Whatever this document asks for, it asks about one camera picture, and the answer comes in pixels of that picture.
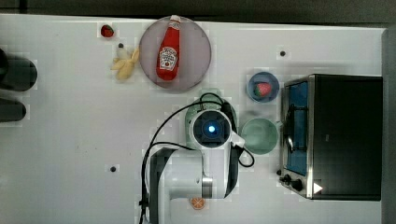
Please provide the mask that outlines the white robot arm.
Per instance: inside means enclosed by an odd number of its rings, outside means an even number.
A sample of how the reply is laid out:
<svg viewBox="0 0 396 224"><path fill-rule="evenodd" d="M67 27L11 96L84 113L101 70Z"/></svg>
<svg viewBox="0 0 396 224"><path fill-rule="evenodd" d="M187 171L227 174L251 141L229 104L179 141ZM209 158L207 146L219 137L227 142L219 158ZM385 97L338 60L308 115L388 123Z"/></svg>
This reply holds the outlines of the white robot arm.
<svg viewBox="0 0 396 224"><path fill-rule="evenodd" d="M142 224L171 224L174 199L225 199L236 186L245 140L231 108L203 110L188 127L191 147L165 143L148 159Z"/></svg>

